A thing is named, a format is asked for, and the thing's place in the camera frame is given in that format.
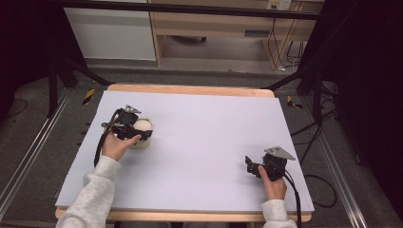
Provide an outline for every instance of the human hand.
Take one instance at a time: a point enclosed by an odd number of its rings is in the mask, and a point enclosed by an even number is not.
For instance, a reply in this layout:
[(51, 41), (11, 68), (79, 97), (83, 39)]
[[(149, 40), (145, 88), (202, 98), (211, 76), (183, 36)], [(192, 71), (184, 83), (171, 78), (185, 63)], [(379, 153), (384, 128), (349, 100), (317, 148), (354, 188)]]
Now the human hand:
[(122, 158), (127, 148), (138, 142), (141, 137), (141, 135), (137, 135), (129, 140), (122, 141), (118, 139), (113, 132), (109, 132), (106, 136), (104, 145), (102, 146), (102, 154), (117, 162)]
[(283, 178), (271, 181), (267, 176), (266, 170), (263, 166), (258, 167), (261, 179), (263, 180), (264, 190), (266, 191), (266, 197), (268, 200), (284, 200), (285, 191), (287, 191), (287, 185)]

